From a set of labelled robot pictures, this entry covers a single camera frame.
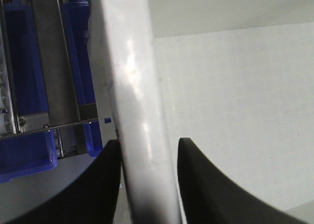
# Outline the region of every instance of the white wall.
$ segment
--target white wall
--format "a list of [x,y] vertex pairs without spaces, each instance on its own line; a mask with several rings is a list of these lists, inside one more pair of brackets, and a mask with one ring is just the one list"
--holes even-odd
[[155,40],[174,160],[191,137],[227,176],[286,210],[314,200],[314,23]]
[[155,37],[314,22],[314,0],[149,0]]

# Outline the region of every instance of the blue plastic bin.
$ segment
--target blue plastic bin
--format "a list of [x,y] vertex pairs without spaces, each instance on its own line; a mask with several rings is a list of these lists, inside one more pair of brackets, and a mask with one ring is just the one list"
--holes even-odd
[[0,141],[0,183],[47,171],[57,164],[53,131]]
[[[63,5],[63,20],[79,105],[95,103],[87,42],[90,7],[85,0],[69,0]],[[103,149],[99,122],[84,125],[88,154],[97,157]]]
[[[19,115],[48,111],[32,10],[13,0],[5,4]],[[0,140],[0,183],[57,166],[53,131]]]

